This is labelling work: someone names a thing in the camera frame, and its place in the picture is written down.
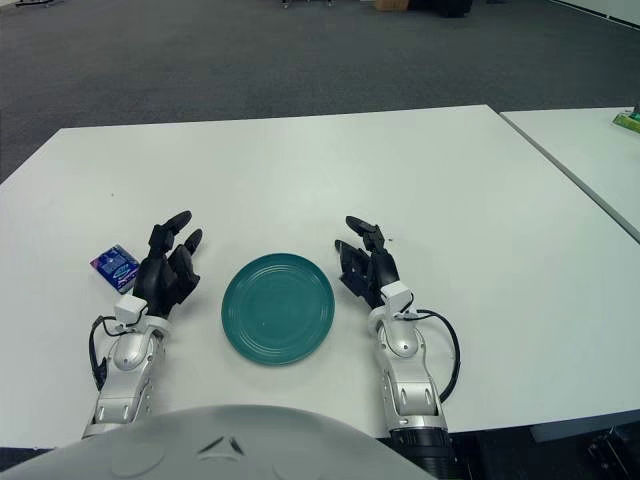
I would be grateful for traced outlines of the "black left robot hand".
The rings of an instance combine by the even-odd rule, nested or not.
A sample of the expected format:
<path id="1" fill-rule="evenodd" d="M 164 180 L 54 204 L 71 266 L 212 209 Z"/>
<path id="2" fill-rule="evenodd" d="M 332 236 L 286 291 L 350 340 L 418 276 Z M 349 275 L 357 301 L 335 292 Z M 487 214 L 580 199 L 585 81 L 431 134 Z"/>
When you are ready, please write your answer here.
<path id="1" fill-rule="evenodd" d="M 156 224 L 151 232 L 147 256 L 140 264 L 132 297 L 145 303 L 135 321 L 143 315 L 167 319 L 172 308 L 181 304 L 196 288 L 200 276 L 193 267 L 195 254 L 203 236 L 201 229 L 193 231 L 187 239 L 174 246 L 175 237 L 190 222 L 189 210 L 180 212 L 163 224 Z"/>

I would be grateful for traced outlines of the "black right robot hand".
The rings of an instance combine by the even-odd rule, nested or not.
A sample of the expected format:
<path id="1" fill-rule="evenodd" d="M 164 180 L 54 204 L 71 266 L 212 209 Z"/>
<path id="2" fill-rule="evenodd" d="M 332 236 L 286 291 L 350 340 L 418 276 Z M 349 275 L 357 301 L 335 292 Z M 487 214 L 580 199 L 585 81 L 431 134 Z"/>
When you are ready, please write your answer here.
<path id="1" fill-rule="evenodd" d="M 375 309 L 383 302 L 382 288 L 400 280 L 393 256 L 385 248 L 385 238 L 378 225 L 372 225 L 355 216 L 345 218 L 347 226 L 362 238 L 365 249 L 336 239 L 339 253 L 341 282 L 356 297 L 362 297 Z"/>

